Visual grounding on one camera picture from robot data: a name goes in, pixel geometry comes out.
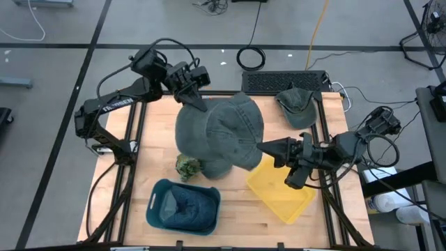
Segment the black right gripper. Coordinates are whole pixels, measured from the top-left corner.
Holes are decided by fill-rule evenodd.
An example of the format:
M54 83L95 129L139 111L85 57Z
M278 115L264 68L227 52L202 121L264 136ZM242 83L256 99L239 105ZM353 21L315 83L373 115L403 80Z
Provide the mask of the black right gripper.
M312 136L307 132L300 134L302 140L292 137L275 139L269 142L261 142L256 147L264 153L285 153L269 154L273 157L274 167L307 167L320 169L323 162L323 148L312 144ZM302 151L296 152L302 145Z

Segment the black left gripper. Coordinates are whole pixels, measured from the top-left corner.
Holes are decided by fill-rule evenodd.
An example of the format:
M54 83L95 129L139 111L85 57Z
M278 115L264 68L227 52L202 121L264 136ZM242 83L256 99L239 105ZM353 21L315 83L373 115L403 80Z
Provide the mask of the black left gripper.
M177 102L191 105L201 112L208 110L197 91L197 83L191 79L190 67L186 62L177 63L167 69L164 85Z

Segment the medium blue denim cap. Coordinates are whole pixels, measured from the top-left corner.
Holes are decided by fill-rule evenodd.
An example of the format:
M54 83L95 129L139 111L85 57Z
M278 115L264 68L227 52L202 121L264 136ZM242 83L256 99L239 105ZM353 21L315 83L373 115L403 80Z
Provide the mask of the medium blue denim cap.
M171 193L176 210L167 220L166 226L188 231L203 231L210 228L217 215L217 203L212 197L180 186L173 186Z

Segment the yellow plastic bin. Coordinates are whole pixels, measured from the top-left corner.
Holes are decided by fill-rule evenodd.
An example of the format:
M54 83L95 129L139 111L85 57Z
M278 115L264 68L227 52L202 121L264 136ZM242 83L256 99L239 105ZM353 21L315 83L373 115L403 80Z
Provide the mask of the yellow plastic bin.
M264 155L260 164L247 175L247 186L284 223L291 225L313 202L316 191L295 190L284 183L286 168L274 168L274 159Z

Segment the camouflage green cap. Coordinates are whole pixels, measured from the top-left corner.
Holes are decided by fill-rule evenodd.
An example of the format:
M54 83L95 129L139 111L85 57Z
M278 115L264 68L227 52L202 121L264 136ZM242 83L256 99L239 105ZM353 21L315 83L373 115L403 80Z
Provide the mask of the camouflage green cap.
M176 158L175 170L180 175L182 182L187 182L193 176L202 171L201 162L196 158L179 154Z

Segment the black keyboard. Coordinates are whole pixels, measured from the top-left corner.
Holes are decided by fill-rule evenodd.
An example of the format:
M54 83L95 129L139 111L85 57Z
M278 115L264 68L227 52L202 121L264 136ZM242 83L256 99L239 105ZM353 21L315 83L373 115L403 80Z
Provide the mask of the black keyboard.
M291 87L328 92L331 81L324 70L258 71L242 74L242 90L278 93Z

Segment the white paper box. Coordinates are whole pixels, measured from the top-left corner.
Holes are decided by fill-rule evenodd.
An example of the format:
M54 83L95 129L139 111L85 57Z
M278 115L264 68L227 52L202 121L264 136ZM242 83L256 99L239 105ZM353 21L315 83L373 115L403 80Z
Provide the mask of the white paper box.
M365 169L362 171L363 178L366 183L373 182L377 179L385 178L388 176L395 175L397 173L397 170L395 167L378 167L378 168L372 168Z

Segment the white paper towel roll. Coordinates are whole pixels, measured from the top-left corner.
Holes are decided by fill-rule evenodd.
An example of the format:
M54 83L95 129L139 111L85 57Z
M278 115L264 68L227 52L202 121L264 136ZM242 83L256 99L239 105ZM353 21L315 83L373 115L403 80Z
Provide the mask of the white paper towel roll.
M403 189L402 195L397 194L396 192L387 192L384 194L376 195L373 197L374 208L379 213L388 213L395 209L410 206L413 203L404 199L404 197L410 198L408 193Z
M398 208L396 217L406 225L430 224L429 214L415 205Z

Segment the black beam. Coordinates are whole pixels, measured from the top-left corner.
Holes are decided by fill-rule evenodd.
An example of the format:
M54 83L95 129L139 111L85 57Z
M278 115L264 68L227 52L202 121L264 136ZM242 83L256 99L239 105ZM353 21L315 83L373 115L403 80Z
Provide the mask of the black beam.
M433 162L426 162L416 167L398 172L392 176L377 178L375 181L366 183L362 186L364 197L373 197L375 195L391 192L420 184L422 181L437 181L437 173Z

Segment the teal plastic bin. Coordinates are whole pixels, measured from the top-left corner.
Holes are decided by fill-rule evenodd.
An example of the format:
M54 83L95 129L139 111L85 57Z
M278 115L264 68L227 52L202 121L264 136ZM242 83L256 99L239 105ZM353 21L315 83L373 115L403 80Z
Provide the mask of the teal plastic bin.
M160 220L160 207L162 204L162 200L164 198L164 195L168 190L171 190L173 186L180 186L182 188L187 188L190 190L194 190L197 192L202 192L203 194L212 197L215 202L217 203L217 215L215 218L214 224L207 229L204 229L203 231L188 231L185 229L177 229L172 227L165 227L161 220ZM155 228L158 229L165 229L169 231L178 231L186 234L193 234L193 235L199 235L199 236L207 236L212 234L212 232L215 230L217 223L218 223L218 216L220 212L220 204L221 204L221 196L220 192L217 188L214 187L201 187L201 186L195 186L195 185L188 185L184 183L176 183L173 181L170 181L169 179L161 179L159 180L152 189L151 197L149 199L148 208L146 210L146 221L147 223Z

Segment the black desk device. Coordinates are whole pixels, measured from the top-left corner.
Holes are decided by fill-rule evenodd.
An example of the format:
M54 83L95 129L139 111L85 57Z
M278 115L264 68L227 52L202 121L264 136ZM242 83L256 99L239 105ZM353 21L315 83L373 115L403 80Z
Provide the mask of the black desk device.
M438 86L430 86L433 99L429 102L439 122L446 122L446 80Z

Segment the grey metal bar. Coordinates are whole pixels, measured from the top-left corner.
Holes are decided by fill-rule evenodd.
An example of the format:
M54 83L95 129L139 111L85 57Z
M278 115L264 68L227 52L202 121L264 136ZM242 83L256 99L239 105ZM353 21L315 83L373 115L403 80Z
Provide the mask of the grey metal bar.
M33 88L33 84L30 79L15 77L0 77L0 86L23 87L26 89Z

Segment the black floor fan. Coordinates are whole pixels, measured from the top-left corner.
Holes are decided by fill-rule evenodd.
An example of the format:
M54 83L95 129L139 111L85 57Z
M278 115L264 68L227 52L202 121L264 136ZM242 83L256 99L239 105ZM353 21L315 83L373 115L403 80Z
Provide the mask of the black floor fan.
M399 46L404 58L428 70L441 68L446 62L446 0L427 0L423 5L422 18L414 33L403 37ZM411 58L406 49L406 43L414 38L422 40L424 48L434 55L442 56L437 66L429 66Z

